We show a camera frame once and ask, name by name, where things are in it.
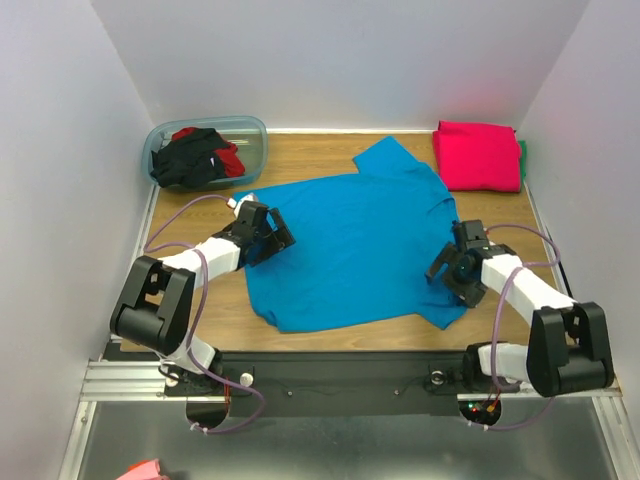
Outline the blue t shirt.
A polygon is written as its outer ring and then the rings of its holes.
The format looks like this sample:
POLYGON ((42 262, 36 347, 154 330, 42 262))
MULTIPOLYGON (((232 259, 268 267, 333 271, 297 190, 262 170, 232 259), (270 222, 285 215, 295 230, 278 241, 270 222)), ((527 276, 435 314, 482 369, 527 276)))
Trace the blue t shirt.
POLYGON ((426 272, 453 239, 454 198, 391 136, 354 163, 351 174, 256 190, 295 243, 246 269, 253 311, 285 333, 410 314, 447 328, 467 309, 426 272))

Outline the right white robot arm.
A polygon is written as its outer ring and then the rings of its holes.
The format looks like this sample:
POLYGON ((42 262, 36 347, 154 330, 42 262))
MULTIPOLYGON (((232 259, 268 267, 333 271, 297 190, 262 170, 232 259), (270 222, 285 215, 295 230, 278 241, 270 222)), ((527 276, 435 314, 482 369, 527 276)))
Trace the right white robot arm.
POLYGON ((493 383, 502 392, 526 383, 545 398, 607 388, 614 368, 606 314, 595 302, 580 303, 556 290, 513 249, 495 244, 479 220, 455 222, 448 242, 426 272, 466 308, 488 291, 498 294, 496 311, 510 305, 529 327, 525 345, 499 340, 469 346, 460 366, 463 384, 482 390, 493 383))

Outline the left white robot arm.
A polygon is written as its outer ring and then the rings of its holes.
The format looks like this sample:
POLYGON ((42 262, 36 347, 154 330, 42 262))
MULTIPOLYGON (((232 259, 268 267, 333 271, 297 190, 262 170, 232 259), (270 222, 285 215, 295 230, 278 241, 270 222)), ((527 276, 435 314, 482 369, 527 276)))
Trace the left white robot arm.
POLYGON ((254 267, 295 243, 278 209, 252 196, 233 201, 231 207, 234 221, 206 241, 186 244, 172 256, 134 260, 110 319, 113 334, 188 372, 188 382, 202 394, 221 385, 250 394, 255 390, 225 379, 217 365, 219 351, 196 337, 199 319, 191 317, 194 292, 202 290, 196 311, 201 315, 212 280, 254 267))

